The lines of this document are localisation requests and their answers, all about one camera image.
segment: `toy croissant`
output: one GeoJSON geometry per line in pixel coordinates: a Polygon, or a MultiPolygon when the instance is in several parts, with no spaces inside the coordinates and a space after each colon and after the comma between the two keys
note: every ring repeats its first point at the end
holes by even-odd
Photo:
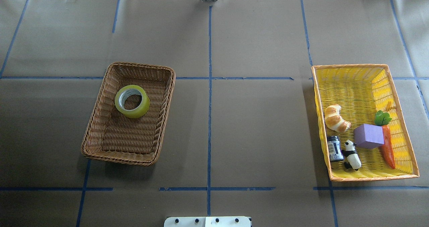
{"type": "Polygon", "coordinates": [[[340,109],[340,105],[328,106],[325,110],[325,123],[329,129],[343,133],[350,128],[351,123],[340,116],[340,109]]]}

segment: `purple cube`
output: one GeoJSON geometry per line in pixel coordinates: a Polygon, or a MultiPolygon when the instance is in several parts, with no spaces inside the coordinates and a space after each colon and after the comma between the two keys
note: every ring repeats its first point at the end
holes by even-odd
{"type": "Polygon", "coordinates": [[[360,148],[374,149],[384,144],[381,126],[363,124],[354,130],[354,143],[360,148]]]}

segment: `tape roll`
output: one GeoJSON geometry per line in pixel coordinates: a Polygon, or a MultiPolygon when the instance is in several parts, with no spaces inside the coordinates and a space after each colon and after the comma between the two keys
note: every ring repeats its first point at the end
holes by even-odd
{"type": "Polygon", "coordinates": [[[128,118],[139,118],[146,114],[149,109],[150,100],[146,95],[146,91],[142,89],[138,85],[127,85],[124,88],[120,89],[118,93],[116,93],[115,97],[115,106],[119,112],[124,114],[128,118]],[[132,110],[127,110],[124,108],[124,103],[132,95],[141,96],[141,103],[132,110]]]}

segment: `toy panda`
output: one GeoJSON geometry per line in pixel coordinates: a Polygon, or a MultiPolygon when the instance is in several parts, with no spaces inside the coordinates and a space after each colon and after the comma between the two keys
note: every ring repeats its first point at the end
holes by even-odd
{"type": "Polygon", "coordinates": [[[360,162],[359,156],[354,149],[355,144],[351,140],[347,140],[344,144],[346,146],[346,150],[342,150],[341,152],[348,160],[348,162],[344,162],[344,166],[346,169],[351,168],[357,171],[360,167],[362,167],[362,163],[360,162]]]}

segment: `white mount plate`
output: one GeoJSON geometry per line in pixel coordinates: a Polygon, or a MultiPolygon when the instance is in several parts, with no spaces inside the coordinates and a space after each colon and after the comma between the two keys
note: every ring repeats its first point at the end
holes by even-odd
{"type": "Polygon", "coordinates": [[[251,227],[246,216],[169,217],[164,227],[251,227]]]}

